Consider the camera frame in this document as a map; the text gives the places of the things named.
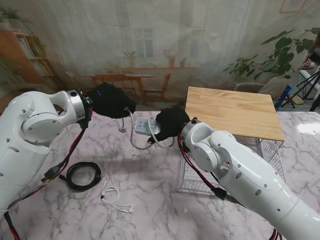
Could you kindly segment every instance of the robotic arm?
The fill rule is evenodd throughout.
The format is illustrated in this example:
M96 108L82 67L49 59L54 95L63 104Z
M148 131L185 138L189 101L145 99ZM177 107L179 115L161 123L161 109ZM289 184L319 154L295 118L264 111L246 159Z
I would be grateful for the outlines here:
M0 218L39 171L52 140L88 117L90 99L81 91L53 95L30 91L14 98L0 117ZM66 111L59 116L54 105Z
M199 168L213 172L237 201L288 240L320 238L320 215L298 198L273 167L227 132L192 120L181 138Z

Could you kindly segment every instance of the power strip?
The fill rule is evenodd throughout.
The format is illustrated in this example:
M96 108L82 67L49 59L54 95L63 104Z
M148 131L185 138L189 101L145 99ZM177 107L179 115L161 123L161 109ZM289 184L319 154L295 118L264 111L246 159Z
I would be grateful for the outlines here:
M150 127L153 134L158 134L160 132L160 128L157 125L157 121L154 119L150 119ZM134 131L137 134L142 134L146 136L152 136L148 126L148 118L146 117L138 117L134 126Z

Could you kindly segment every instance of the printed backdrop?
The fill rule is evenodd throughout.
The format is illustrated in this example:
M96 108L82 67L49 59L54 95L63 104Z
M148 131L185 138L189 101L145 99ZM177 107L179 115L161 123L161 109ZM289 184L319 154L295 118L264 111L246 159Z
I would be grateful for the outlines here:
M188 86L267 84L278 74L254 77L277 41L303 33L301 39L314 40L305 30L320 22L316 0L1 0L1 6L0 98L17 90L87 91L109 81L125 87L142 110L183 106ZM292 51L290 79L307 55ZM254 74L223 72L255 55ZM285 87L285 75L274 82Z

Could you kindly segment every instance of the picture frame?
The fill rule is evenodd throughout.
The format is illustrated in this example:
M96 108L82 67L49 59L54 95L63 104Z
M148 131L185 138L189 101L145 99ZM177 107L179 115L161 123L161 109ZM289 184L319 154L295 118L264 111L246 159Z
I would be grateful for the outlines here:
M304 8L307 0L284 0L280 13L299 13Z

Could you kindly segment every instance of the wire basket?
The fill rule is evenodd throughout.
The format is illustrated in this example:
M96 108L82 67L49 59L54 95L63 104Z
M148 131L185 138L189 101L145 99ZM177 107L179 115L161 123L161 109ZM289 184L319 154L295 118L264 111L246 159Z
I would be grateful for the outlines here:
M278 143L274 140L245 136L235 136L235 138L239 143L251 148L257 154L259 154L275 169L275 171L281 176L281 178L286 181L281 158L278 151L282 143ZM189 157L190 161L195 166L197 166L191 154L187 153L187 156ZM204 172L201 169L199 169L199 171L210 183L212 183L213 186L223 188L219 183L217 183L217 181L212 177L210 173ZM210 188L208 188L207 185L201 180L198 174L188 164L186 164L186 161L182 155L178 191L195 194L215 195L210 190Z

